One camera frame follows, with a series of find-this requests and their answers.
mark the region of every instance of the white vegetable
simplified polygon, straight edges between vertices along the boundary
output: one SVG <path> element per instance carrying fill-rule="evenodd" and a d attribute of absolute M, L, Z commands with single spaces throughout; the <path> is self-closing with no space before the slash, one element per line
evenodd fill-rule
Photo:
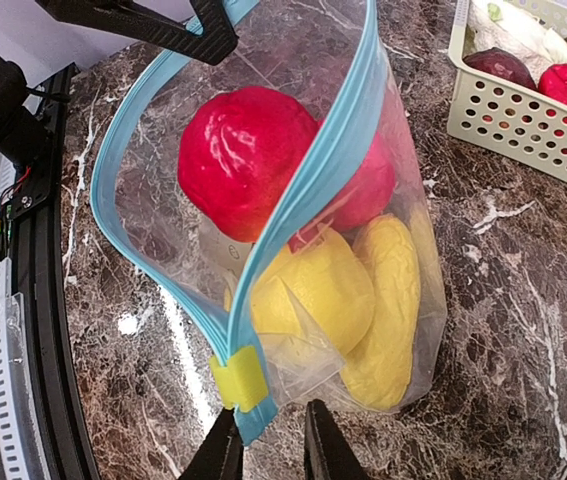
<path fill-rule="evenodd" d="M 474 47 L 500 48 L 521 60 L 537 82 L 555 64 L 567 63 L 567 42 L 527 11 L 503 0 L 472 0 L 469 27 Z"/>

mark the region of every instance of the beige perforated basket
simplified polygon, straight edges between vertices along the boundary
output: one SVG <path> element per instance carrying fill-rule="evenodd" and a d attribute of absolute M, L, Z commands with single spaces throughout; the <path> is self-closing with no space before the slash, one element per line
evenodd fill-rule
<path fill-rule="evenodd" d="M 448 133 L 567 182 L 567 106 L 463 62 L 471 0 L 458 0 L 449 55 L 458 70 Z M 567 8 L 506 0 L 567 37 Z"/>

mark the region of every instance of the blue bag trim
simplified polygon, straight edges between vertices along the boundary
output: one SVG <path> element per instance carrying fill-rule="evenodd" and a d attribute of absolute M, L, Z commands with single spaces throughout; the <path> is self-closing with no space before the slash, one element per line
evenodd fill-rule
<path fill-rule="evenodd" d="M 236 25 L 257 4 L 258 0 L 228 0 L 225 6 L 232 24 Z M 188 29 L 201 31 L 198 19 L 193 19 Z M 178 300 L 205 334 L 222 365 L 240 348 L 254 345 L 266 373 L 267 363 L 258 336 L 252 328 L 247 295 L 254 279 L 258 278 L 287 240 L 343 188 L 369 150 L 378 125 L 389 70 L 377 32 L 376 3 L 367 0 L 365 25 L 352 66 L 319 135 L 250 255 L 239 281 L 229 322 L 228 314 L 221 307 L 198 292 L 176 284 L 161 272 L 158 265 L 141 255 L 131 244 L 115 208 L 118 170 L 143 111 L 156 93 L 190 59 L 169 51 L 159 54 L 123 99 L 105 134 L 96 159 L 90 192 L 97 225 L 117 250 Z M 339 158 L 352 161 L 343 162 Z M 248 413 L 241 413 L 237 409 L 235 419 L 243 442 L 249 445 L 258 438 L 276 413 L 277 407 L 271 393 Z"/>

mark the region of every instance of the ziplock bag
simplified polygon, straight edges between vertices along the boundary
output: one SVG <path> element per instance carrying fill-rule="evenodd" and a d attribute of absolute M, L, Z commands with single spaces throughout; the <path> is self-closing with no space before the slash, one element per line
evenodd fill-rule
<path fill-rule="evenodd" d="M 156 58 L 104 138 L 91 204 L 112 244 L 206 336 L 250 444 L 291 401 L 387 412 L 425 394 L 446 310 L 375 2 L 225 8 L 238 48 L 216 67 Z M 196 19 L 188 29 L 201 31 Z M 237 92 L 271 122 L 267 134 L 205 117 L 211 100 Z M 298 115 L 259 103 L 272 92 Z M 267 148 L 256 165 L 249 152 Z"/>

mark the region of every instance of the granite surface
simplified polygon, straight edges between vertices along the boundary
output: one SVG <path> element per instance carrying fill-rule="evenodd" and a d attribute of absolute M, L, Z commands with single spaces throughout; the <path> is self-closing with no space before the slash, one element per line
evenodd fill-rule
<path fill-rule="evenodd" d="M 334 18 L 324 1 L 292 3 L 308 15 Z M 451 0 L 379 2 L 381 38 L 409 113 L 446 286 L 449 318 L 434 385 L 397 415 L 337 413 L 336 419 L 375 479 L 567 480 L 567 185 L 446 134 L 454 69 L 445 49 L 453 15 Z M 275 26 L 271 33 L 277 38 Z M 245 47 L 249 36 L 242 42 Z M 325 83 L 316 85 L 316 98 L 331 94 L 329 72 L 338 65 L 330 58 L 347 55 L 343 48 L 347 42 L 337 42 L 334 54 L 317 64 Z M 270 61 L 262 50 L 239 52 L 262 69 Z M 103 237 L 88 201 L 107 126 L 157 53 L 136 45 L 79 75 L 68 124 L 67 314 L 104 479 L 178 478 L 220 409 L 202 335 L 169 294 Z M 277 82 L 283 85 L 286 75 L 303 71 L 288 69 Z M 197 78 L 166 87 L 148 119 L 158 122 L 157 130 L 138 129 L 133 141 L 160 134 L 160 122 L 182 121 L 179 112 L 190 99 L 179 88 L 187 91 L 185 84 Z M 216 81 L 218 91 L 228 79 L 219 73 Z M 325 108 L 317 102 L 313 113 Z M 145 145 L 153 149 L 151 141 Z M 158 174 L 162 182 L 175 180 L 173 172 Z M 145 181 L 128 180 L 139 190 Z M 187 249 L 153 248 L 157 260 L 191 259 Z M 303 414 L 303 406 L 287 407 L 248 449 L 246 478 L 303 477 Z"/>

